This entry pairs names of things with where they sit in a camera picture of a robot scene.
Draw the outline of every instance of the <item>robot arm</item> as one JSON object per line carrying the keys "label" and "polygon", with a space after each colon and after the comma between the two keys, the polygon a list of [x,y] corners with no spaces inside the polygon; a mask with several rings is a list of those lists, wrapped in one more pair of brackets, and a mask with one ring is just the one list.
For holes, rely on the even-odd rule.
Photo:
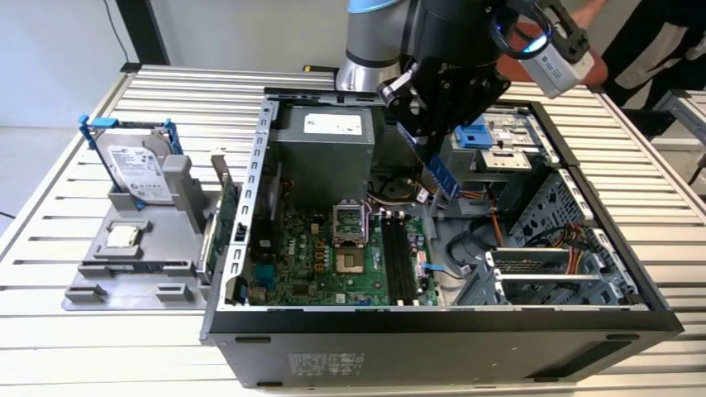
{"label": "robot arm", "polygon": [[[437,164],[436,153],[445,136],[460,125],[472,123],[510,87],[510,81],[496,69],[500,57],[506,54],[521,61],[553,98],[582,81],[593,66],[586,32],[576,25],[560,0],[366,0],[352,1],[352,6],[357,3],[360,6],[365,3],[366,7],[358,10],[350,7],[349,11],[366,12],[352,15],[348,63],[358,62],[368,69],[352,73],[352,68],[342,68],[340,89],[370,90],[370,85],[380,82],[377,91],[398,119],[401,133],[444,190],[454,195],[458,185],[449,181],[445,186],[442,181],[449,178],[446,170],[440,169],[444,166]],[[401,32],[405,40],[410,31],[410,18],[401,18],[405,11],[408,15],[417,13],[413,58],[402,75],[390,79],[390,67],[397,66],[402,52],[396,52],[392,40],[401,39]],[[509,37],[516,32],[520,15],[540,25],[544,34],[534,39],[520,31],[532,43],[526,48],[513,49]],[[401,19],[408,21],[402,30]],[[357,34],[368,41],[357,41],[358,37],[352,37]],[[373,43],[377,35],[382,36],[380,47]],[[376,73],[381,68],[388,68],[385,73]],[[360,83],[346,85],[348,81],[356,81],[352,76],[360,78]]]}

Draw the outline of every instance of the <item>metal chassis frame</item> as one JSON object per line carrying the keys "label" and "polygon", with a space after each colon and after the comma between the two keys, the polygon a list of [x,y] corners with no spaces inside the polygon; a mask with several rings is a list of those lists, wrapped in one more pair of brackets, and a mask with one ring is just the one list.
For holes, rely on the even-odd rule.
{"label": "metal chassis frame", "polygon": [[[326,91],[266,89],[266,94],[279,93],[283,95],[285,102],[299,104],[317,104],[320,96]],[[373,95],[361,93],[337,93],[340,103],[346,98],[360,98],[362,105],[374,105],[372,99],[378,100]],[[302,309],[278,309],[277,311],[219,311],[221,302],[225,297],[223,283],[217,281],[214,284],[221,285],[221,292],[211,294],[205,323],[202,328],[202,340],[213,339],[221,346],[231,345],[238,340],[250,341],[249,338],[270,343],[273,334],[350,334],[365,333],[389,334],[389,333],[446,333],[446,332],[576,332],[592,331],[601,332],[608,340],[632,340],[624,348],[604,358],[593,361],[586,367],[577,370],[564,380],[580,380],[588,375],[612,366],[616,362],[632,356],[634,353],[663,342],[668,338],[684,331],[683,325],[676,314],[671,311],[665,298],[659,292],[645,267],[626,243],[613,219],[608,214],[589,180],[581,169],[580,162],[576,158],[569,145],[556,128],[550,116],[544,110],[542,104],[537,102],[498,101],[498,105],[530,106],[532,112],[537,117],[540,124],[546,130],[548,137],[561,156],[564,168],[569,171],[589,206],[596,215],[596,226],[600,226],[614,244],[628,269],[633,274],[642,296],[646,297],[646,303],[652,307],[650,311],[502,311],[502,310],[450,310],[440,312],[425,312],[418,310],[405,311],[304,311]],[[258,125],[258,134],[267,134],[270,123],[263,122]],[[262,150],[255,145],[253,153]],[[243,251],[247,246],[247,238],[241,240]],[[640,332],[659,332],[659,336],[648,339],[640,339]],[[536,376],[536,381],[557,381],[556,376]]]}

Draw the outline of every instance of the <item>person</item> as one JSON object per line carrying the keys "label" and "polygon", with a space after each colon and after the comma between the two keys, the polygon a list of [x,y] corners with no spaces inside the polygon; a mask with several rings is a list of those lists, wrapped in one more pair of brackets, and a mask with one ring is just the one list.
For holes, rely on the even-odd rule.
{"label": "person", "polygon": [[[609,0],[589,0],[573,13],[589,28]],[[644,109],[654,108],[672,88],[706,86],[706,1],[642,0],[604,53],[608,96],[624,106],[652,81]]]}

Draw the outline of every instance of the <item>case label sticker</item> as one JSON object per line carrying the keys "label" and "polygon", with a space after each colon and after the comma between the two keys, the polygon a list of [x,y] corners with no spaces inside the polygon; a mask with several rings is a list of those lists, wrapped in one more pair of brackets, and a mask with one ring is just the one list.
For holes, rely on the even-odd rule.
{"label": "case label sticker", "polygon": [[305,133],[364,135],[364,121],[357,114],[310,113],[305,117]]}
{"label": "case label sticker", "polygon": [[365,353],[290,353],[294,376],[353,376],[364,370]]}
{"label": "case label sticker", "polygon": [[109,146],[109,154],[131,194],[150,204],[173,204],[155,153],[145,147]]}

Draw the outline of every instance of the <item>cable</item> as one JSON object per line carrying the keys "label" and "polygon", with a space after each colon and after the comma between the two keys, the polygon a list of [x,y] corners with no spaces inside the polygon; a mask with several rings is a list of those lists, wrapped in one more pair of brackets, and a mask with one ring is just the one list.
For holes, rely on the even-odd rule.
{"label": "cable", "polygon": [[496,229],[496,240],[498,241],[498,246],[504,246],[506,242],[504,241],[504,233],[500,230],[498,215],[496,214],[496,199],[493,199],[490,207],[490,218],[493,220],[493,229]]}
{"label": "cable", "polygon": [[536,246],[538,243],[540,243],[540,239],[542,237],[546,237],[549,235],[552,235],[553,233],[557,233],[562,230],[568,230],[568,229],[572,229],[572,226],[568,224],[568,225],[564,225],[564,226],[557,226],[557,227],[553,227],[552,229],[548,229],[545,230],[544,232],[538,233],[526,243],[525,243],[525,246]]}
{"label": "cable", "polygon": [[582,259],[584,259],[584,251],[578,255],[578,258],[576,258],[576,263],[574,263],[574,274],[576,275],[578,275],[578,266],[582,264]]}
{"label": "cable", "polygon": [[701,165],[697,167],[697,171],[695,171],[695,174],[692,175],[692,178],[689,179],[689,182],[687,183],[689,186],[692,186],[695,182],[697,182],[699,175],[703,173],[703,171],[704,171],[704,166]]}
{"label": "cable", "polygon": [[109,13],[109,21],[111,22],[113,34],[115,35],[115,39],[118,40],[118,43],[121,44],[121,48],[123,49],[125,61],[131,62],[131,59],[129,58],[129,51],[125,50],[123,41],[121,40],[121,36],[118,35],[118,30],[115,29],[115,23],[113,23],[113,14],[111,14],[111,7],[109,7],[109,1],[103,0],[103,4],[106,5],[106,12]]}
{"label": "cable", "polygon": [[440,273],[444,273],[445,275],[448,275],[449,277],[452,277],[454,280],[465,280],[464,277],[460,277],[458,275],[453,275],[452,273],[449,273],[446,270],[432,270],[432,271],[437,271]]}
{"label": "cable", "polygon": [[566,264],[566,272],[565,274],[566,275],[570,275],[572,274],[572,266],[574,265],[574,247],[570,246],[570,260]]}
{"label": "cable", "polygon": [[368,192],[368,197],[370,197],[377,203],[381,203],[384,205],[406,205],[406,204],[414,204],[417,201],[409,200],[408,198],[389,198],[389,197],[381,197],[382,194],[377,194],[372,191]]}

